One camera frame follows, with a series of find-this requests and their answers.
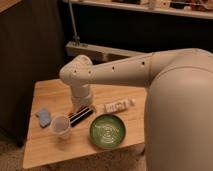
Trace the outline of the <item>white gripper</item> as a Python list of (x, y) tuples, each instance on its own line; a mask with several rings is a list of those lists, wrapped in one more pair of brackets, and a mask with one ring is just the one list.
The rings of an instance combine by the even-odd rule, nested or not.
[[(68, 118), (71, 118), (75, 114), (86, 109), (87, 106), (91, 105), (93, 103), (93, 94), (89, 93), (88, 95), (86, 95), (84, 97), (71, 96), (71, 101), (72, 101), (72, 104), (73, 104), (75, 110), (73, 112), (69, 112), (67, 114)], [(72, 127), (76, 126), (78, 123), (83, 121), (85, 118), (90, 116), (92, 113), (93, 113), (93, 110), (89, 109), (88, 111), (83, 112), (82, 114), (75, 116), (74, 118), (72, 118), (70, 120), (70, 125)]]

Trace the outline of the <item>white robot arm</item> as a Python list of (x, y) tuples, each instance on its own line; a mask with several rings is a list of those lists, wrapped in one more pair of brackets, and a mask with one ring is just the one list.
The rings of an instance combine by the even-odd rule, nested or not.
[(73, 103), (92, 84), (145, 87), (147, 171), (213, 171), (213, 53), (197, 48), (146, 53), (94, 65), (79, 55), (60, 70)]

